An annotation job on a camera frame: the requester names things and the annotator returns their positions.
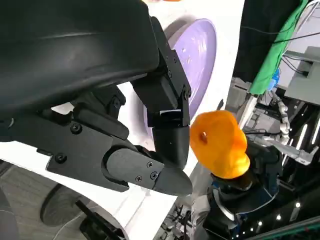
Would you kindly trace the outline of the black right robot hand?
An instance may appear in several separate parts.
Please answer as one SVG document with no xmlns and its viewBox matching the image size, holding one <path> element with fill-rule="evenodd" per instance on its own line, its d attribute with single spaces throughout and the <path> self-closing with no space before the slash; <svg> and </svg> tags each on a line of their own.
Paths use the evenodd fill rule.
<svg viewBox="0 0 320 240">
<path fill-rule="evenodd" d="M 212 174 L 214 185 L 230 197 L 240 198 L 259 190 L 265 190 L 271 198 L 274 197 L 279 190 L 278 177 L 282 175 L 280 152 L 274 146 L 250 141 L 245 153 L 250 160 L 249 169 L 233 179 L 222 179 Z"/>
</svg>

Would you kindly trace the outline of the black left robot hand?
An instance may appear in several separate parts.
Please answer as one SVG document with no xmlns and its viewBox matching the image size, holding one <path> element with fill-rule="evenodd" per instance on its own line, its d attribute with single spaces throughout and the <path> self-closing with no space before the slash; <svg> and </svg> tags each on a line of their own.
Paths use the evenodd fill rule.
<svg viewBox="0 0 320 240">
<path fill-rule="evenodd" d="M 49 156 L 49 172 L 190 195 L 190 96 L 141 0 L 0 3 L 0 140 Z"/>
</svg>

